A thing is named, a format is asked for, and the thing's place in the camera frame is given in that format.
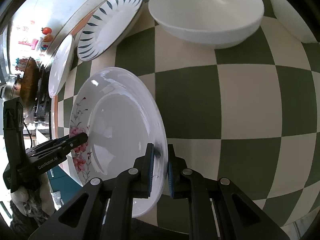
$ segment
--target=countertop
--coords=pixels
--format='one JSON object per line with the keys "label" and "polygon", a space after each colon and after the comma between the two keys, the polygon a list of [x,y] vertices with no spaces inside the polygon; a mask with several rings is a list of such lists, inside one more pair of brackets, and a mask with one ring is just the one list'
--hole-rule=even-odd
{"label": "countertop", "polygon": [[[91,62],[76,54],[55,100],[58,136],[69,133],[85,80],[118,66],[137,75],[160,110],[168,143],[204,177],[227,177],[279,226],[320,205],[320,44],[302,44],[275,18],[270,0],[260,28],[228,49],[180,40],[143,12],[128,37]],[[166,187],[147,215],[188,232],[188,201]]]}

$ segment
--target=pot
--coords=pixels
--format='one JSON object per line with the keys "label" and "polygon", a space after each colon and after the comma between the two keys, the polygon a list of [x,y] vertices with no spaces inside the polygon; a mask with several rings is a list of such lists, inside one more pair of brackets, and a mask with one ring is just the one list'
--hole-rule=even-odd
{"label": "pot", "polygon": [[11,78],[5,87],[1,88],[0,98],[7,101],[21,97],[24,103],[23,117],[26,118],[35,106],[36,93],[38,90],[39,68],[33,58],[29,58],[23,77],[20,75]]}

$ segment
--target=metal bolt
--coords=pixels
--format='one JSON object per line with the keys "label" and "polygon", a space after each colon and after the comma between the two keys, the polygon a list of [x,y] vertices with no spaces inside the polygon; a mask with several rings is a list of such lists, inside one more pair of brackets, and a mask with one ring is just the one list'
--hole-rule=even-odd
{"label": "metal bolt", "polygon": [[93,178],[92,180],[90,180],[91,185],[99,185],[100,184],[100,179],[98,178]]}
{"label": "metal bolt", "polygon": [[137,173],[138,173],[138,169],[136,169],[136,168],[131,168],[128,172],[129,172],[129,174],[134,175],[134,174],[137,174]]}
{"label": "metal bolt", "polygon": [[230,184],[230,180],[227,179],[227,178],[222,178],[222,179],[220,179],[220,183],[222,185],[229,185]]}
{"label": "metal bolt", "polygon": [[192,170],[191,169],[183,169],[182,173],[184,175],[191,175],[192,174]]}

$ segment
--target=pink flower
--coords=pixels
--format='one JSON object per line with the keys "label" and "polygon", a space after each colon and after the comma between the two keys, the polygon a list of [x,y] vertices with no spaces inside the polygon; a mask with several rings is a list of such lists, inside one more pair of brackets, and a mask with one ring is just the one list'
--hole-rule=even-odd
{"label": "pink flower", "polygon": [[[82,132],[86,132],[86,130],[84,128],[79,128],[79,127],[72,127],[70,130],[70,137],[73,137],[79,133]],[[79,153],[79,152],[84,152],[87,149],[87,146],[89,145],[88,141],[76,148],[74,148],[73,150],[75,151],[75,153]]]}
{"label": "pink flower", "polygon": [[82,158],[81,155],[78,155],[76,157],[72,157],[73,164],[76,168],[77,173],[80,171],[84,171],[84,165],[86,163],[86,160]]}

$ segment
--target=finger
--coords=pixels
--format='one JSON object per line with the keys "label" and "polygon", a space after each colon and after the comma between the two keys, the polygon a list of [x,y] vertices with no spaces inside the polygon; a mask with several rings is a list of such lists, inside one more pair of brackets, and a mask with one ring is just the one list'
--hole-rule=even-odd
{"label": "finger", "polygon": [[26,212],[23,208],[23,203],[29,199],[29,194],[25,187],[20,186],[19,189],[13,193],[11,193],[12,202],[16,205],[19,209],[20,213],[26,216]]}
{"label": "finger", "polygon": [[51,216],[54,213],[54,203],[52,195],[50,193],[49,179],[47,173],[44,173],[40,176],[41,186],[40,186],[40,199],[41,199],[41,208],[42,210]]}

